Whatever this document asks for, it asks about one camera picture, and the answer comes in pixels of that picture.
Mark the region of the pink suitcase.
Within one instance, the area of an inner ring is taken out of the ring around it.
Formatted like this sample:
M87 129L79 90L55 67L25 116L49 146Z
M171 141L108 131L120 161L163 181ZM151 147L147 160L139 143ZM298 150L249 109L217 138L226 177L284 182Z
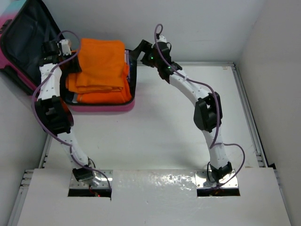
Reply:
M21 90L31 96L41 83L39 60L42 44L59 36L60 29L41 0L15 0L0 16L0 70ZM130 93L124 104L68 104L77 112L126 112L135 105L137 62L130 60ZM67 74L61 77L60 94L70 92L65 86Z

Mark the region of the purple shirt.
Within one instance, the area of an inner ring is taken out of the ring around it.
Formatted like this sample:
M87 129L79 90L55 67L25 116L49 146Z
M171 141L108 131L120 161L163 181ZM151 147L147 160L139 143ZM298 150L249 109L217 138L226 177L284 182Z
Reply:
M127 82L130 83L130 60L129 60L129 50L128 49L125 49L124 51L124 60L125 60L125 63L127 65L127 75L126 75L126 79L127 79Z

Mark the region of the orange polo shirt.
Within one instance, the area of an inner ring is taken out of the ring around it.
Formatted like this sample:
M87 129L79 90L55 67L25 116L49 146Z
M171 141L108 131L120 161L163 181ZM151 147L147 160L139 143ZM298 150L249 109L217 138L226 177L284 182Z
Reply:
M106 92L93 92L77 94L77 102L82 104L124 104L132 99L130 87L126 79L127 65L125 63L122 72L122 80L124 87L121 91L106 91Z

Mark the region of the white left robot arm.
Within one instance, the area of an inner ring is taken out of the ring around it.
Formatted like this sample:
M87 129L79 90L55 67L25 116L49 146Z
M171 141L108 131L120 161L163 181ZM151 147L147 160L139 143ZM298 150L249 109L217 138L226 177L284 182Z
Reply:
M60 95L63 72L59 63L63 62L67 68L79 71L77 57L71 51L71 42L68 39L44 42L42 53L43 57L39 62L41 87L34 101L35 113L49 134L63 145L75 179L88 184L95 175L90 170L88 156L81 150L72 132L73 116Z

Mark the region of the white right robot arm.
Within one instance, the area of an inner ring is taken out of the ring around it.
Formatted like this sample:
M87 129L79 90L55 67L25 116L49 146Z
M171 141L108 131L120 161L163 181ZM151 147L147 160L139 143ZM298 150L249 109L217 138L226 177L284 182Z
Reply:
M149 67L155 67L168 84L181 91L194 105L193 121L202 131L210 156L211 175L215 182L232 172L232 165L226 155L221 134L222 107L218 93L212 88L202 89L203 83L190 79L183 68L170 57L170 49L166 41L151 44L142 40L131 51L130 56L136 60L141 53L141 62Z

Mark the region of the orange cloth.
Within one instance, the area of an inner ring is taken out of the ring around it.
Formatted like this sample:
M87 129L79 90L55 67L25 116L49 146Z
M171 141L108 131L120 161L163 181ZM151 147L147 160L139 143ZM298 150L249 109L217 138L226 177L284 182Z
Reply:
M78 94L121 91L127 72L124 55L125 44L119 40L81 39L81 72L68 74L67 89Z

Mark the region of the blue white patterned shorts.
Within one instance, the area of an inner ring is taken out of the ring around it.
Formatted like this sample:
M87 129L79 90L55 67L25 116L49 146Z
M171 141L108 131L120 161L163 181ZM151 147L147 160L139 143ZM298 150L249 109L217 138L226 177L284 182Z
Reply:
M67 104L76 104L77 103L77 94L68 92L65 94L65 102Z

